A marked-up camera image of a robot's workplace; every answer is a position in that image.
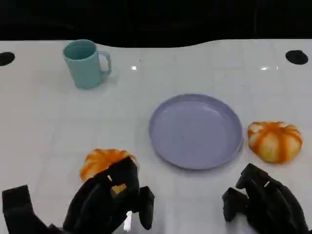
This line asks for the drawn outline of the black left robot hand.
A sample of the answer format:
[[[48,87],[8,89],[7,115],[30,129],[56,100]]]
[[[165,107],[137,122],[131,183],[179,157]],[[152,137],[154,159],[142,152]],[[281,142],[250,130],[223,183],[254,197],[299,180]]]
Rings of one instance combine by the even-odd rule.
[[[84,182],[70,203],[63,229],[69,234],[111,234],[131,211],[149,230],[154,198],[149,187],[140,187],[137,165],[126,157]]]

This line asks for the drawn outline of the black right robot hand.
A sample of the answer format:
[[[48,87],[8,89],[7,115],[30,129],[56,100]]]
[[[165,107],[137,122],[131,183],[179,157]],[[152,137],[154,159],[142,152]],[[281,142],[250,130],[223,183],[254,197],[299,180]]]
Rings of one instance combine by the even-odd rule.
[[[227,222],[243,214],[259,234],[310,234],[303,209],[281,182],[249,163],[241,172],[236,188],[222,196]]]

